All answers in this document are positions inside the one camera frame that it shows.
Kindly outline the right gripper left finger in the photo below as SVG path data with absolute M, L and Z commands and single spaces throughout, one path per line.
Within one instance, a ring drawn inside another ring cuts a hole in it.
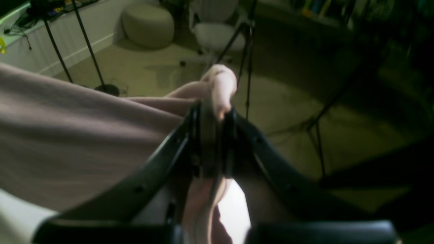
M 184 244 L 181 214 L 194 175 L 195 102 L 136 172 L 99 196 L 38 227 L 35 244 Z

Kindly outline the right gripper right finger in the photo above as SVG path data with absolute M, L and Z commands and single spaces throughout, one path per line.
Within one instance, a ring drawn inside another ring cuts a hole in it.
M 224 116 L 225 173 L 245 193 L 252 226 L 245 244 L 398 244 L 389 220 L 320 190 L 298 173 L 253 124 Z

